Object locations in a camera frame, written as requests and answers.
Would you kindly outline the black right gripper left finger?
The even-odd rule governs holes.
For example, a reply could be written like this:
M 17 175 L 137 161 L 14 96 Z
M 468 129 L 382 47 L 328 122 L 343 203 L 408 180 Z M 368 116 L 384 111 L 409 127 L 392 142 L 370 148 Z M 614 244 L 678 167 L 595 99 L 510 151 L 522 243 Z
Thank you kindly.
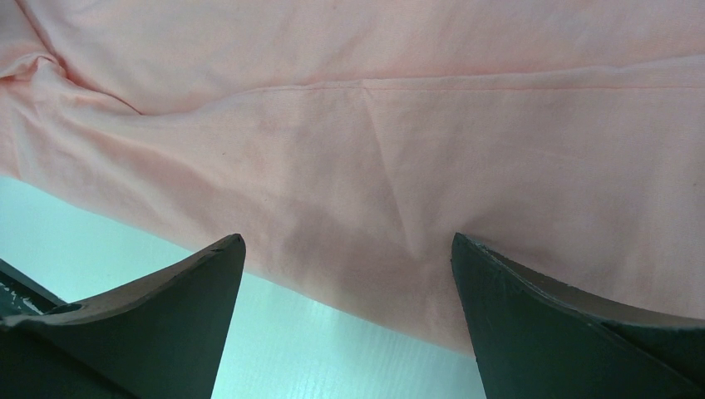
M 245 254 L 231 234 L 96 296 L 1 317 L 2 397 L 210 397 Z

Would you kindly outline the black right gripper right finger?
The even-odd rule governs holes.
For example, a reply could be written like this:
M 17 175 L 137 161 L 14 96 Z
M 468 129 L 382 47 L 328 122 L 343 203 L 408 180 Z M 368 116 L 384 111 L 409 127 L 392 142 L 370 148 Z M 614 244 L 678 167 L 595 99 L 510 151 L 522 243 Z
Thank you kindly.
M 703 320 L 587 293 L 464 234 L 451 268 L 487 397 L 703 397 Z

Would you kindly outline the salmon pink t shirt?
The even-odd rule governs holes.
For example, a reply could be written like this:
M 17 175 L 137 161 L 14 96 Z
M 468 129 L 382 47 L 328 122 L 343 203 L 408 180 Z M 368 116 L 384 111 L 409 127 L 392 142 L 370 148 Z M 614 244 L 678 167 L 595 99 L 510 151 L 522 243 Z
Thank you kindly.
M 701 1 L 4 1 L 1 172 L 470 352 L 467 234 L 704 314 Z

